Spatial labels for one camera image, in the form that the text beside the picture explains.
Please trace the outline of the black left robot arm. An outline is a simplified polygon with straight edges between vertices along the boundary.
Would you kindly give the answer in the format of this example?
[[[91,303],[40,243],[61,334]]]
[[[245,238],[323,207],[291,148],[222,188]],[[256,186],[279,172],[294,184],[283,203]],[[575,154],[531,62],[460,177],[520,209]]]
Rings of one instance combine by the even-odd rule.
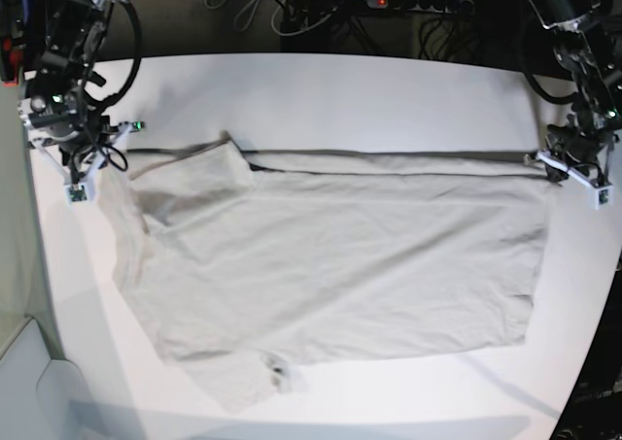
[[[538,22],[554,39],[553,54],[570,73],[576,91],[566,96],[548,93],[529,70],[521,54],[521,71],[532,90],[546,102],[570,107],[567,122],[547,126],[546,149],[537,154],[549,177],[574,178],[588,187],[608,184],[599,155],[610,150],[621,130],[621,56],[597,14],[601,0],[527,0],[535,17],[521,26],[520,38]]]

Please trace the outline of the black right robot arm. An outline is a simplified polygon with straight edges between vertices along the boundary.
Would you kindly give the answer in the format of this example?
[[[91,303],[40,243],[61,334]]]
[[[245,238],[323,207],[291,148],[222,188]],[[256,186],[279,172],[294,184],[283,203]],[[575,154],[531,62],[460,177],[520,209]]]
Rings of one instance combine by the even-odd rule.
[[[97,100],[86,86],[106,83],[94,66],[116,6],[125,11],[132,28],[132,64],[121,88]],[[131,0],[57,0],[27,47],[34,53],[35,75],[25,87],[24,126],[44,131],[59,147],[74,183],[84,177],[83,163],[97,155],[104,165],[126,171],[128,162],[113,140],[121,132],[105,113],[129,92],[143,58],[142,27]]]

